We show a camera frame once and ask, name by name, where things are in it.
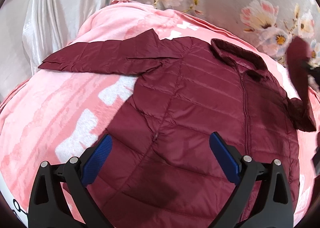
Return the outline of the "silver satin curtain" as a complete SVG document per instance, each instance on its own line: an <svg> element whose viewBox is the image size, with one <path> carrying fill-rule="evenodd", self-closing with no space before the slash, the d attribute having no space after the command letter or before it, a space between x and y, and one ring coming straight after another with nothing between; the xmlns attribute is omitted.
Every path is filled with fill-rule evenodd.
<svg viewBox="0 0 320 228"><path fill-rule="evenodd" d="M1 99L75 39L107 0L1 0Z"/></svg>

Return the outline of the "pink fleece blanket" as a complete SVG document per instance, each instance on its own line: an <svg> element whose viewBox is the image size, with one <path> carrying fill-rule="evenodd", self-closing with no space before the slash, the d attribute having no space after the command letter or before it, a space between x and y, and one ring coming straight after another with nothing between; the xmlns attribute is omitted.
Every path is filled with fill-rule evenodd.
<svg viewBox="0 0 320 228"><path fill-rule="evenodd" d="M253 51L225 29L176 10L161 11L131 0L114 0L81 26L77 41L127 39L154 29L161 38L213 37ZM25 221L39 164L80 155L92 145L131 95L133 77L40 71L1 104L1 193Z"/></svg>

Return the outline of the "maroon quilted down jacket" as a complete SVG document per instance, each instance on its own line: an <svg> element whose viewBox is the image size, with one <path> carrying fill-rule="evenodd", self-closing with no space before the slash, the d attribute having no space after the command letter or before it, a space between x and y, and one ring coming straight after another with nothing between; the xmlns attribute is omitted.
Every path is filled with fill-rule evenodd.
<svg viewBox="0 0 320 228"><path fill-rule="evenodd" d="M137 76L104 130L112 151L89 189L114 226L207 227L234 188L210 150L213 132L255 160L279 159L297 203L297 132L316 123L259 55L220 39L160 39L148 30L72 44L40 67Z"/></svg>

